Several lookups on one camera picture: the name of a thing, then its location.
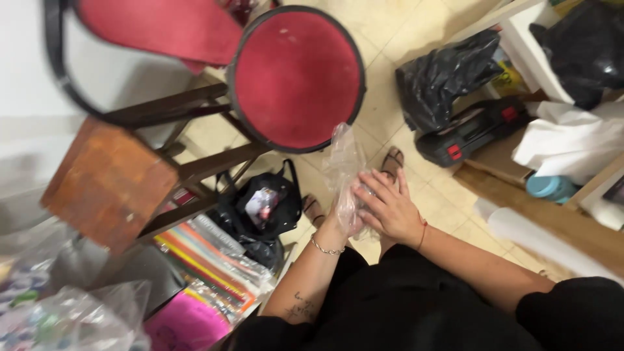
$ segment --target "woman's right hand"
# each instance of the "woman's right hand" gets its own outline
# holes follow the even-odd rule
[[[426,221],[421,220],[420,212],[409,197],[403,169],[397,171],[398,190],[385,175],[376,170],[372,173],[360,172],[359,178],[377,195],[371,195],[361,187],[353,189],[370,209],[370,212],[359,212],[362,220],[399,244],[420,247]]]

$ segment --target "black garbage bag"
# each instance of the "black garbage bag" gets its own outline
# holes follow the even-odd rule
[[[399,67],[396,84],[409,128],[425,134],[445,128],[455,99],[502,74],[492,59],[499,41],[498,33],[488,29]]]
[[[575,105],[598,106],[605,88],[624,88],[624,6],[585,0],[549,29],[531,32]]]

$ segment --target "sandal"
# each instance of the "sandal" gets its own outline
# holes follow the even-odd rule
[[[304,196],[302,201],[304,203],[304,206],[306,203],[308,203],[308,205],[305,206],[305,208],[303,209],[303,213],[310,220],[314,227],[320,227],[323,222],[319,223],[317,222],[317,220],[320,218],[323,218],[324,220],[325,218],[325,215],[323,214],[323,209],[321,208],[321,204],[319,204],[319,202],[312,194]]]
[[[398,167],[393,167],[394,165],[393,166],[386,165],[388,160],[392,160],[392,161],[396,162]],[[381,163],[381,171],[380,172],[381,173],[386,173],[388,175],[388,177],[391,178],[392,182],[394,183],[394,182],[396,182],[396,170],[399,169],[399,168],[403,168],[403,161],[404,161],[403,152],[401,152],[401,150],[399,150],[398,147],[392,146],[392,147],[390,147],[390,150],[388,151],[388,153],[384,157],[384,161]]]

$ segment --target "black stool rim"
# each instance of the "black stool rim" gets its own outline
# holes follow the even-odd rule
[[[243,109],[240,107],[238,103],[238,99],[236,97],[236,84],[235,84],[236,64],[238,63],[238,56],[240,55],[241,51],[245,47],[245,43],[247,42],[247,39],[249,39],[253,31],[264,21],[273,17],[276,14],[281,14],[284,12],[310,12],[310,13],[317,14],[325,18],[336,29],[340,31],[340,33],[344,36],[344,38],[347,40],[347,42],[351,46],[351,50],[353,51],[353,54],[355,55],[355,58],[356,58],[356,62],[358,64],[359,88],[358,88],[358,98],[356,99],[355,105],[353,106],[353,110],[351,111],[351,115],[349,116],[349,119],[345,122],[349,125],[353,124],[353,122],[355,121],[355,118],[359,114],[360,108],[362,108],[362,102],[364,101],[364,93],[366,92],[366,75],[364,72],[364,62],[362,61],[362,56],[359,53],[358,46],[355,44],[355,41],[353,40],[349,32],[343,27],[343,25],[340,24],[333,17],[331,17],[329,14],[326,14],[325,12],[319,9],[315,9],[313,7],[301,6],[301,5],[280,6],[276,9],[265,12],[262,15],[258,16],[258,18],[254,19],[249,24],[249,26],[245,28],[245,31],[243,32],[243,37],[241,38],[240,43],[238,44],[238,49],[236,50],[236,54],[234,55],[234,59],[232,60],[232,63],[230,64],[231,66],[228,68],[228,72],[226,74],[227,84],[229,87],[228,96],[230,97],[230,104],[234,108],[234,111],[236,111],[236,115],[238,116],[238,119],[241,121],[241,123],[245,126],[245,128],[247,128],[247,130],[254,137],[256,137],[256,139],[258,139],[258,141],[262,142],[263,144],[267,145],[268,147],[272,149],[282,151],[282,152],[287,152],[289,154],[307,154],[307,153],[318,151],[318,150],[324,149],[325,147],[328,147],[331,144],[331,137],[328,140],[318,145],[305,147],[305,148],[288,147],[288,146],[275,144],[274,142],[268,140],[258,130],[256,130],[256,128],[248,121],[247,116],[245,115],[245,113],[243,113]]]

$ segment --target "black clothing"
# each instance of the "black clothing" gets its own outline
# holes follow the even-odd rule
[[[315,324],[250,317],[222,349],[624,349],[624,289],[566,280],[523,297],[514,319],[409,247],[391,247],[372,266],[347,248]]]

